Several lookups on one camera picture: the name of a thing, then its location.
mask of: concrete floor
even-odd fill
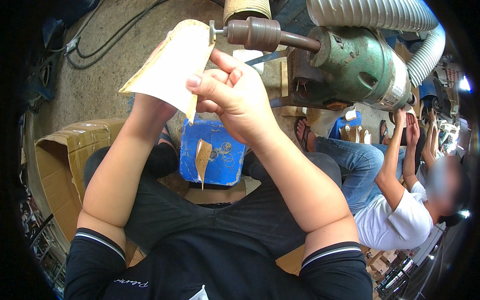
[[[153,2],[153,0],[105,0],[81,33],[79,48],[82,53],[87,54],[97,49],[123,23]],[[32,115],[27,112],[26,116],[24,145],[29,163],[29,183],[38,202],[44,202],[45,196],[35,169],[34,140],[79,121],[126,118],[132,109],[133,96],[123,96],[117,92],[143,65],[158,43],[165,38],[167,32],[185,19],[197,19],[206,24],[209,20],[215,20],[216,24],[222,24],[222,16],[223,8],[210,0],[167,1],[152,9],[92,67],[77,70],[66,60],[60,62],[61,69],[57,78],[55,99],[50,103],[44,103],[40,107],[39,114]],[[84,18],[68,31],[66,41],[75,34],[83,20]],[[235,49],[243,48],[228,44],[222,37],[217,39],[215,47],[229,54],[232,54]],[[75,52],[72,53],[71,58],[80,64],[91,61],[80,59]],[[214,65],[209,62],[206,68],[213,67]],[[270,98],[280,97],[279,60],[265,63],[262,80]],[[377,143],[379,121],[387,120],[387,113],[365,105],[357,105],[357,110],[363,115],[364,127],[372,131],[372,141]],[[273,111],[282,130],[298,145],[292,130],[296,118],[280,116],[280,108],[275,108]],[[202,113],[200,116],[204,119],[217,118],[211,113]],[[184,118],[184,114],[178,112],[168,122],[173,142],[177,147],[180,146]],[[387,123],[390,132],[393,132],[393,125],[390,122]],[[180,185],[175,187],[175,190],[184,189],[185,183],[173,180],[172,184],[175,185],[175,182]],[[45,213],[49,211],[47,205],[39,204],[39,206]]]

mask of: worker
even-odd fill
[[[405,122],[407,149],[400,149]],[[413,249],[427,238],[443,216],[456,214],[469,197],[470,181],[459,161],[442,157],[432,165],[426,189],[415,176],[415,151],[420,136],[417,118],[395,112],[395,130],[388,146],[315,138],[306,120],[297,135],[309,151],[331,156],[350,171],[342,192],[355,217],[360,243],[377,250]],[[405,189],[399,179],[403,179]]]
[[[65,298],[371,299],[338,165],[323,154],[305,156],[280,130],[253,68],[217,49],[210,60],[219,69],[193,74],[187,87],[199,95],[198,112],[217,113],[253,150],[244,171],[261,186],[220,208],[163,186],[157,177],[179,163],[165,127],[177,110],[136,94],[111,148],[86,163]],[[146,253],[130,268],[127,238]],[[302,244],[299,276],[276,265]]]

